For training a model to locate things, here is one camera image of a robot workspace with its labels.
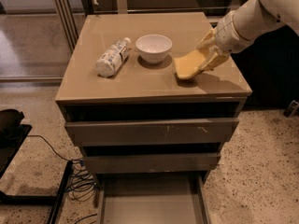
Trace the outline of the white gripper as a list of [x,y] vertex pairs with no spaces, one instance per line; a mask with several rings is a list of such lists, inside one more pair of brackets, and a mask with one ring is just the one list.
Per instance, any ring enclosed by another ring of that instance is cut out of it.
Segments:
[[253,44],[254,15],[247,11],[230,11],[218,23],[215,29],[210,29],[196,46],[204,55],[199,66],[199,72],[214,70],[225,63],[230,53],[239,53]]

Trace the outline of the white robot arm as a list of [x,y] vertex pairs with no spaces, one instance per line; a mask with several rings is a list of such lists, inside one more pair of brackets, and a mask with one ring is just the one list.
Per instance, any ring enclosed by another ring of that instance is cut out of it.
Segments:
[[226,62],[231,53],[251,46],[261,35],[282,26],[299,31],[299,0],[248,0],[230,11],[208,32],[197,49],[204,54],[196,72],[213,70]]

